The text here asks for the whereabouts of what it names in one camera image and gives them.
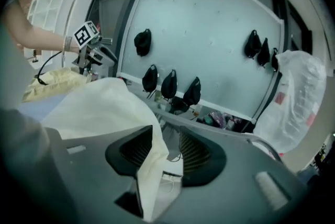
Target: black bag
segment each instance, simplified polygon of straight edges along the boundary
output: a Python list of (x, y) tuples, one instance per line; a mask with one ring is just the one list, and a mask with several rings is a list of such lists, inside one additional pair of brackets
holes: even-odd
[(272, 55), (272, 61), (271, 61), (271, 66), (273, 68), (273, 70), (276, 72), (279, 68), (279, 65), (278, 65), (278, 60), (276, 58), (276, 55), (278, 53), (278, 50), (277, 48), (274, 48), (273, 49), (273, 55)]
[(194, 79), (188, 90), (185, 92), (183, 101), (188, 106), (196, 105), (199, 103), (201, 95), (201, 83), (198, 77)]
[(179, 115), (179, 114), (187, 112), (188, 109), (189, 109), (189, 105), (186, 104), (181, 98), (175, 96), (172, 99), (171, 109), (169, 113)]
[(261, 52), (257, 56), (257, 62), (260, 66), (264, 66), (268, 62), (270, 62), (270, 52), (269, 45), (267, 44), (267, 38), (265, 38)]
[(253, 59), (257, 53), (262, 49), (260, 37), (257, 35), (257, 31), (253, 30), (249, 35), (248, 42), (244, 47), (244, 53), (248, 58)]
[(146, 29), (144, 32), (140, 32), (134, 39), (137, 55), (141, 57), (147, 55), (150, 51), (151, 46), (151, 31)]
[(170, 99), (177, 93), (177, 74), (175, 70), (164, 79), (161, 89), (163, 97)]
[(142, 78), (142, 85), (145, 91), (152, 92), (157, 87), (158, 71), (155, 65), (151, 65)]

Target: yellow cloth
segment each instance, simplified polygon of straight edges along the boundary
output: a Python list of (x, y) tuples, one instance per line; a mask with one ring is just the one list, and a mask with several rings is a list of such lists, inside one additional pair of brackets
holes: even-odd
[(37, 101), (50, 96), (66, 94), (78, 86), (91, 81), (91, 76), (80, 75), (77, 67), (49, 71), (40, 76), (40, 78), (48, 85), (41, 85), (37, 79), (33, 79), (25, 91), (23, 102)]

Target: wall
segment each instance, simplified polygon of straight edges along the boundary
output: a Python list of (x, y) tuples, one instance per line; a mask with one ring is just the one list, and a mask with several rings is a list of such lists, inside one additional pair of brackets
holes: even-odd
[[(69, 17), (67, 33), (71, 35), (84, 22), (88, 8), (92, 0), (76, 0)], [(296, 8), (307, 27), (313, 32), (313, 53), (320, 57), (325, 63), (328, 62), (327, 47), (325, 36), (326, 32), (331, 50), (334, 51), (334, 22), (329, 18), (329, 11), (323, 0), (289, 0)], [(66, 64), (70, 65), (75, 59), (73, 53), (66, 53)], [(329, 63), (330, 68), (335, 68), (334, 62)], [(316, 117), (315, 123), (312, 125), (307, 136), (301, 144), (292, 152), (287, 153), (284, 157), (285, 162), (289, 167), (297, 171), (302, 169), (320, 148), (328, 133), (335, 128), (333, 119), (335, 119), (334, 109), (335, 93), (334, 79), (327, 78), (327, 89), (323, 103), (321, 104), (319, 114)]]

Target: red sticker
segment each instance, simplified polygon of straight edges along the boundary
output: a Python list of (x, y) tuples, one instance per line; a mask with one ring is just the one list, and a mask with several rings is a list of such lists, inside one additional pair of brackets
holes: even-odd
[(314, 113), (311, 113), (306, 121), (307, 126), (311, 126), (312, 123), (314, 122), (316, 115)]
[(285, 94), (283, 92), (279, 92), (277, 97), (276, 97), (275, 102), (278, 103), (279, 105), (281, 105), (284, 101), (284, 98), (285, 98)]

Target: person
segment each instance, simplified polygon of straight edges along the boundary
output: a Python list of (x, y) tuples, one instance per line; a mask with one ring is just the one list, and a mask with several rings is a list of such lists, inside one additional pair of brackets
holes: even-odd
[(18, 0), (7, 0), (3, 8), (3, 23), (14, 40), (36, 50), (79, 52), (74, 39), (33, 26), (26, 18)]

